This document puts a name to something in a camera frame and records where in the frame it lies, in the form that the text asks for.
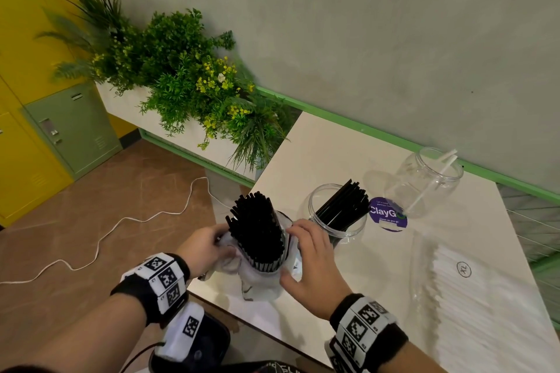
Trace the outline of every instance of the white straw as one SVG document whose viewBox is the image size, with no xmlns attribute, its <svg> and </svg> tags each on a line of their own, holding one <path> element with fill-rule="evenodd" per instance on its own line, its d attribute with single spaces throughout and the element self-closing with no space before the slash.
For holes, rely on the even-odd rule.
<svg viewBox="0 0 560 373">
<path fill-rule="evenodd" d="M 454 150 L 452 150 L 452 151 L 449 151 L 449 152 L 445 152 L 445 153 L 444 153 L 441 157 L 439 157 L 437 160 L 438 160 L 440 163 L 442 163 L 442 162 L 444 162 L 445 159 L 449 158 L 449 157 L 452 156 L 452 155 L 455 155 L 456 153 L 457 153 L 457 150 L 456 150 L 456 149 L 454 149 Z"/>
<path fill-rule="evenodd" d="M 445 165 L 443 166 L 443 168 L 438 172 L 439 174 L 443 174 L 445 172 L 445 170 L 447 170 L 449 167 L 451 167 L 451 165 L 455 162 L 455 160 L 457 159 L 457 155 L 453 155 L 451 158 L 449 158 L 447 160 L 447 162 L 445 163 Z M 409 207 L 405 210 L 405 214 L 409 213 L 410 210 L 412 208 L 414 208 L 414 206 L 418 203 L 418 201 L 420 199 L 422 199 L 424 197 L 424 195 L 428 192 L 428 190 L 430 189 L 430 187 L 432 187 L 438 180 L 438 177 L 435 177 L 430 184 L 428 184 L 428 186 L 426 186 L 424 188 L 424 190 L 422 192 L 420 192 L 420 194 L 416 197 L 416 199 L 414 200 L 413 203 L 411 203 L 409 205 Z"/>
</svg>

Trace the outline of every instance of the purple sticker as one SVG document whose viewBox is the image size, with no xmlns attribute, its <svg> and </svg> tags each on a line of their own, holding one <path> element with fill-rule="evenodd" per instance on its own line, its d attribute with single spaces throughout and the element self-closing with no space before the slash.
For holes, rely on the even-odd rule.
<svg viewBox="0 0 560 373">
<path fill-rule="evenodd" d="M 381 228 L 388 231 L 402 231 L 408 224 L 406 215 L 396 212 L 382 197 L 373 198 L 370 201 L 370 217 Z"/>
</svg>

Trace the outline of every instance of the left hand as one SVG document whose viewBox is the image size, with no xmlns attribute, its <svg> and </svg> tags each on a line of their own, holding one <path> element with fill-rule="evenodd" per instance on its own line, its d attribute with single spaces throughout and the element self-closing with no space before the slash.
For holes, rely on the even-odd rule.
<svg viewBox="0 0 560 373">
<path fill-rule="evenodd" d="M 216 238 L 228 230 L 227 223 L 199 228 L 175 251 L 189 266 L 190 279 L 203 275 L 220 259 L 235 257 L 234 247 L 216 245 Z"/>
</svg>

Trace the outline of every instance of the locker handle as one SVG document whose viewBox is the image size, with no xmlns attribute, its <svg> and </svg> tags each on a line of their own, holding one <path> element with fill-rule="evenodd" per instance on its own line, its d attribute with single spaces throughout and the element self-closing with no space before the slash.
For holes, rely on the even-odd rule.
<svg viewBox="0 0 560 373">
<path fill-rule="evenodd" d="M 39 122 L 41 123 L 41 127 L 51 136 L 56 136 L 58 134 L 58 130 L 54 127 L 50 118 L 42 119 Z"/>
</svg>

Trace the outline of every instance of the white planter box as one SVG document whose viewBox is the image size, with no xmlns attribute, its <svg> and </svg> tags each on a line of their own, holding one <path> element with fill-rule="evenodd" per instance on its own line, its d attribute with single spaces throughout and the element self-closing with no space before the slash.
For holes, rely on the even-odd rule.
<svg viewBox="0 0 560 373">
<path fill-rule="evenodd" d="M 249 171 L 249 167 L 245 164 L 233 169 L 230 157 L 234 153 L 236 145 L 231 140 L 220 138 L 210 140 L 206 150 L 202 150 L 197 145 L 204 141 L 206 133 L 198 122 L 194 120 L 185 122 L 185 131 L 182 134 L 169 137 L 160 125 L 160 115 L 157 112 L 148 111 L 142 115 L 140 113 L 140 102 L 148 98 L 150 89 L 137 87 L 133 90 L 127 90 L 122 96 L 117 96 L 113 86 L 110 84 L 98 84 L 97 88 L 105 104 L 105 109 L 109 114 L 122 118 L 141 129 L 188 150 L 196 156 L 241 174 L 250 180 L 256 179 L 256 170 Z"/>
</svg>

